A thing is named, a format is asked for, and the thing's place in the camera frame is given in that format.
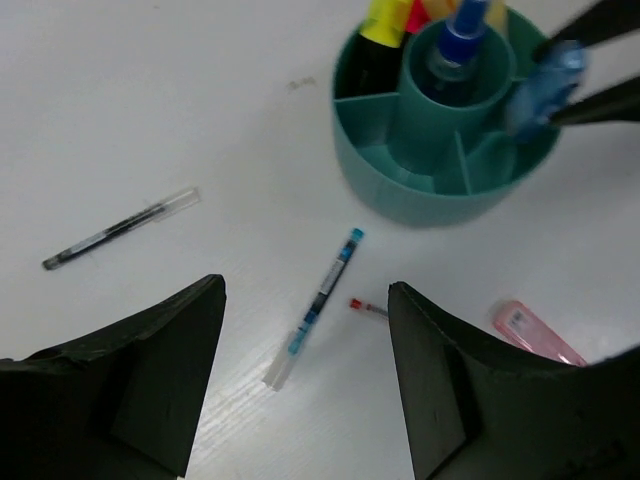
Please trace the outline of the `pink black highlighter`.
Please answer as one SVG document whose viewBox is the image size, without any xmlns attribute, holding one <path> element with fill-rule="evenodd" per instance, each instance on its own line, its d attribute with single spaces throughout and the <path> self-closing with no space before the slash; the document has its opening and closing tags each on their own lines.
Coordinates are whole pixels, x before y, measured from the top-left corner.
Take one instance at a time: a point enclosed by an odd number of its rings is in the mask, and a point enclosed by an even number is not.
<svg viewBox="0 0 640 480">
<path fill-rule="evenodd" d="M 431 16 L 425 9 L 421 0 L 414 0 L 412 2 L 411 10 L 407 23 L 405 26 L 405 32 L 409 35 L 413 35 L 419 32 L 425 25 L 431 22 Z"/>
</svg>

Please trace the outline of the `yellow black highlighter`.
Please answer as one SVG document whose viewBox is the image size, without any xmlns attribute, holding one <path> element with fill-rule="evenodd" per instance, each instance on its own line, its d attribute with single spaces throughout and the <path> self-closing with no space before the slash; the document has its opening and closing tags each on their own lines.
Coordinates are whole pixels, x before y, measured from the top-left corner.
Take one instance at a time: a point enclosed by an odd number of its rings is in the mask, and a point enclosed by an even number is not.
<svg viewBox="0 0 640 480">
<path fill-rule="evenodd" d="M 346 97 L 393 92 L 412 2 L 374 0 L 359 28 L 347 70 Z"/>
</svg>

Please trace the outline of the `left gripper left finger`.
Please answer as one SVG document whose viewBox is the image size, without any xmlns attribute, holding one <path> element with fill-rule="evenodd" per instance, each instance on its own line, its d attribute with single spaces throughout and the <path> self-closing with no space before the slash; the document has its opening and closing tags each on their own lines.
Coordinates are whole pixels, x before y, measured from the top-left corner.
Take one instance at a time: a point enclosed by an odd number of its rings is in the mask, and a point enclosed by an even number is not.
<svg viewBox="0 0 640 480">
<path fill-rule="evenodd" d="M 90 334 L 1 362 L 5 479 L 186 474 L 225 311 L 208 275 Z"/>
</svg>

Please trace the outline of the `black gel pen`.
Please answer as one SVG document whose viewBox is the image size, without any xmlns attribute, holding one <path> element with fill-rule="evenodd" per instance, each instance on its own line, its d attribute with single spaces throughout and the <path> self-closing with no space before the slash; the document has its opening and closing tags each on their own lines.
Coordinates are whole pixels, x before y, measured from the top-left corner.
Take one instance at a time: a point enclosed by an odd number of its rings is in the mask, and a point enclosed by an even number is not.
<svg viewBox="0 0 640 480">
<path fill-rule="evenodd" d="M 59 253 L 43 260 L 42 267 L 46 271 L 53 271 L 63 265 L 88 254 L 92 250 L 107 244 L 130 231 L 149 222 L 159 222 L 186 208 L 197 204 L 201 200 L 197 187 L 183 189 L 166 197 L 128 218 L 80 241 Z"/>
</svg>

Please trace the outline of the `blue capped glue bottle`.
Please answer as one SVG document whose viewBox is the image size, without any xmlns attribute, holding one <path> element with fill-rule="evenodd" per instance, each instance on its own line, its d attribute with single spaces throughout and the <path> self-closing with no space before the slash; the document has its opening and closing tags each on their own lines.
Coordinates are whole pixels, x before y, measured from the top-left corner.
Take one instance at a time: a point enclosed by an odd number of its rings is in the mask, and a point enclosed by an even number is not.
<svg viewBox="0 0 640 480">
<path fill-rule="evenodd" d="M 432 100 L 448 105 L 464 102 L 486 33 L 489 5 L 490 1 L 461 1 L 443 23 L 425 62 L 423 92 Z"/>
</svg>

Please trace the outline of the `blue pastel highlighter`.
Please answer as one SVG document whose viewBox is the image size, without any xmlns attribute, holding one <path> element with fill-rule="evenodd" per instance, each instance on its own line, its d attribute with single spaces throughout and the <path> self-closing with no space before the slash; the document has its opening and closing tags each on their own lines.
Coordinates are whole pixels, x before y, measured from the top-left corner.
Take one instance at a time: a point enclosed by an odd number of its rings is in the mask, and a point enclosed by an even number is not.
<svg viewBox="0 0 640 480">
<path fill-rule="evenodd" d="M 542 132 L 550 117 L 568 104 L 587 67 L 587 52 L 579 42 L 554 45 L 507 101 L 506 133 L 516 142 L 526 143 Z"/>
</svg>

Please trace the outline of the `yellow pastel highlighter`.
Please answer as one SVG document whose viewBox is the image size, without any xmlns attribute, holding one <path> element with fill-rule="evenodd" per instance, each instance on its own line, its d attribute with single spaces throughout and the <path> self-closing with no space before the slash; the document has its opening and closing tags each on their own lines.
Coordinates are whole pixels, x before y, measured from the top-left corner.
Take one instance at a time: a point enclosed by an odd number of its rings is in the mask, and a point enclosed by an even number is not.
<svg viewBox="0 0 640 480">
<path fill-rule="evenodd" d="M 508 8 L 503 0 L 490 0 L 485 15 L 485 23 L 501 35 L 508 29 Z"/>
</svg>

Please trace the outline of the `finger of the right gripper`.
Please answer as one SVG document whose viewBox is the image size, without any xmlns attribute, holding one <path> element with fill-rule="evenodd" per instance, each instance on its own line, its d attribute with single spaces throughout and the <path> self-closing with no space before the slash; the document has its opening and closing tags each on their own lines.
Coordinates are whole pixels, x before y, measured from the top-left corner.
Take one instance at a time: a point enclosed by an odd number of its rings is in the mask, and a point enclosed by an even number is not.
<svg viewBox="0 0 640 480">
<path fill-rule="evenodd" d="M 555 112 L 549 123 L 554 127 L 604 122 L 638 123 L 639 83 L 640 78 L 635 77 L 568 105 Z"/>
<path fill-rule="evenodd" d="M 577 41 L 591 47 L 639 29 L 639 0 L 601 0 L 584 10 L 532 53 L 542 60 L 557 44 Z"/>
</svg>

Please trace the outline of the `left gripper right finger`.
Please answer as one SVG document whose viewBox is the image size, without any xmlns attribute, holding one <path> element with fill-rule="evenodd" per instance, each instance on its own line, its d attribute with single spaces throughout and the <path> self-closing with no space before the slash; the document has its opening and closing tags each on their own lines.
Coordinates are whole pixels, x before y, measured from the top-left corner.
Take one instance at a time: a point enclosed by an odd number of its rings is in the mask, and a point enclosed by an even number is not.
<svg viewBox="0 0 640 480">
<path fill-rule="evenodd" d="M 639 352 L 585 367 L 521 350 L 410 285 L 389 327 L 418 479 L 635 479 Z"/>
</svg>

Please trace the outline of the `pink pastel highlighter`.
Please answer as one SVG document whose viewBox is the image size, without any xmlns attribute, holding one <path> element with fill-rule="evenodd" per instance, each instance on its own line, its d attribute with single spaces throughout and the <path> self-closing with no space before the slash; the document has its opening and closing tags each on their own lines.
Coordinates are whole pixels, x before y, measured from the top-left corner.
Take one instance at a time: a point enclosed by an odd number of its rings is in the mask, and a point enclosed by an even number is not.
<svg viewBox="0 0 640 480">
<path fill-rule="evenodd" d="M 584 367 L 586 360 L 522 302 L 500 300 L 490 310 L 494 329 L 512 345 L 556 362 Z"/>
</svg>

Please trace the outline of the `red gel pen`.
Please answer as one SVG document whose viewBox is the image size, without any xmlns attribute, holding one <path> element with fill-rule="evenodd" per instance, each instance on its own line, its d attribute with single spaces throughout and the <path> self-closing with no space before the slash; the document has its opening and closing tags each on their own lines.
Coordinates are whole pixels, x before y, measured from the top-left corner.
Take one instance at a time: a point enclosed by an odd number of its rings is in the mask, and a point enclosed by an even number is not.
<svg viewBox="0 0 640 480">
<path fill-rule="evenodd" d="M 388 312 L 384 308 L 357 298 L 350 300 L 349 307 L 353 310 L 367 312 L 368 314 L 377 315 L 381 318 L 388 317 Z"/>
</svg>

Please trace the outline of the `orange pastel highlighter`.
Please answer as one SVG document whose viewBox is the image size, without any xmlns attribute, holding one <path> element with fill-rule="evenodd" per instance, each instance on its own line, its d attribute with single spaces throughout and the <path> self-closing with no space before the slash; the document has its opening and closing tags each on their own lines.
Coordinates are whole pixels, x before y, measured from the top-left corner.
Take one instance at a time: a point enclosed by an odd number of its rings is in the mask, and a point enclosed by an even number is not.
<svg viewBox="0 0 640 480">
<path fill-rule="evenodd" d="M 423 0 L 423 7 L 431 20 L 441 20 L 453 14 L 459 0 Z"/>
</svg>

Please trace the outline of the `blue gel pen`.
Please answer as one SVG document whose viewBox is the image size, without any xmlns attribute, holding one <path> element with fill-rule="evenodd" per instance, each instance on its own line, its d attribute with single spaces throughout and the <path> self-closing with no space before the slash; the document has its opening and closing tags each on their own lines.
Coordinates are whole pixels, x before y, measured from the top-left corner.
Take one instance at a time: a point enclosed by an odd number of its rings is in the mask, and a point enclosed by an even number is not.
<svg viewBox="0 0 640 480">
<path fill-rule="evenodd" d="M 340 248 L 331 268 L 323 279 L 318 291 L 296 328 L 285 337 L 278 353 L 263 377 L 263 383 L 273 391 L 280 391 L 288 379 L 294 364 L 301 354 L 307 337 L 310 335 L 328 299 L 351 261 L 364 237 L 364 232 L 353 228 L 348 239 Z"/>
</svg>

